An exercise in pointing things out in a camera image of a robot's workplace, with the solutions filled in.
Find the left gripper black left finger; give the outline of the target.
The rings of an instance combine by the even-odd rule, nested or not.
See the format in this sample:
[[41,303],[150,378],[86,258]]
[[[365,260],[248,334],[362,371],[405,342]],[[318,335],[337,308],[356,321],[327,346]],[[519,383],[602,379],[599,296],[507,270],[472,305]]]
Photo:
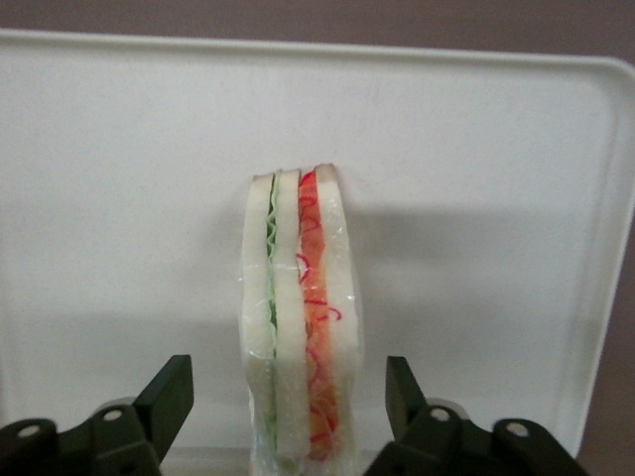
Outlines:
[[1,428],[3,475],[160,475],[193,407],[192,360],[174,355],[130,403],[66,431],[48,418]]

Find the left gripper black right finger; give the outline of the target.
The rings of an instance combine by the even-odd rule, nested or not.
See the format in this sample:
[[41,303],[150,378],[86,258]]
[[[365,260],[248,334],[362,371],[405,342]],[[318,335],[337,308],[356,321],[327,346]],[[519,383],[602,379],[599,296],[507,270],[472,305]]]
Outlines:
[[586,471],[540,424],[504,418],[490,430],[424,396],[408,360],[389,356],[386,413],[393,440],[366,475],[561,475]]

